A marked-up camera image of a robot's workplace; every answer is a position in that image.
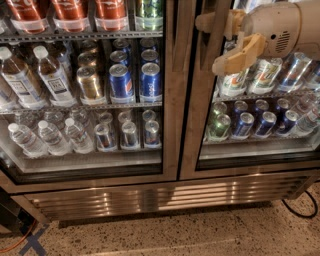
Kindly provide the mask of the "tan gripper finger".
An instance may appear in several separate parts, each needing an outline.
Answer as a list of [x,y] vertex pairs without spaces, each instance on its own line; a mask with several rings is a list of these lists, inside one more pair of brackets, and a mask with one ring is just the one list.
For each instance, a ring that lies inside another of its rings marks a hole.
[[245,36],[240,32],[236,47],[215,59],[212,72],[218,76],[226,76],[246,70],[264,52],[265,45],[266,37],[262,34]]
[[239,34],[242,21],[246,13],[241,9],[231,9],[223,13],[215,11],[200,14],[195,19],[195,26],[199,31],[211,33],[215,29],[221,28],[227,40]]

